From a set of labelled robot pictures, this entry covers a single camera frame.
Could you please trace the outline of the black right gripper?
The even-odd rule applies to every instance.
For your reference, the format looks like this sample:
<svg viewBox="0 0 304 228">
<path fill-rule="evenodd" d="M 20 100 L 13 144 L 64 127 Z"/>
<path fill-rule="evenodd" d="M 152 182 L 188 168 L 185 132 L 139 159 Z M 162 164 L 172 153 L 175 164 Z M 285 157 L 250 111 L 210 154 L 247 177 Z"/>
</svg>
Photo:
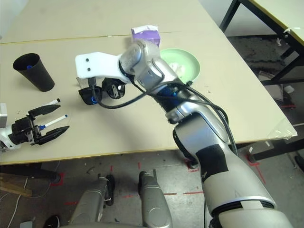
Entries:
<svg viewBox="0 0 304 228">
<path fill-rule="evenodd" d="M 119 79 L 105 78 L 102 82 L 102 90 L 110 98 L 122 98 L 125 95 L 125 83 Z"/>
</svg>

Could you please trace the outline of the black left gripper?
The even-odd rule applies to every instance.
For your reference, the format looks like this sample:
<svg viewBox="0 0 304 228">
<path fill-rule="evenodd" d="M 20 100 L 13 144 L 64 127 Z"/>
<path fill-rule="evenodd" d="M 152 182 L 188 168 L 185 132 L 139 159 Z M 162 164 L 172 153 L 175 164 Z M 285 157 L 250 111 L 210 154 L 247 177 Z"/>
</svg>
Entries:
<svg viewBox="0 0 304 228">
<path fill-rule="evenodd" d="M 34 124 L 34 120 L 36 118 L 32 116 L 46 115 L 60 107 L 61 105 L 44 105 L 28 111 L 28 116 L 16 120 L 15 123 L 11 126 L 12 133 L 8 135 L 9 139 L 15 145 L 25 142 L 29 142 L 31 145 L 34 145 L 36 143 L 38 143 L 38 145 L 43 145 L 58 138 L 66 130 L 69 129 L 69 126 L 56 128 L 40 137 L 40 129 L 37 125 Z"/>
</svg>

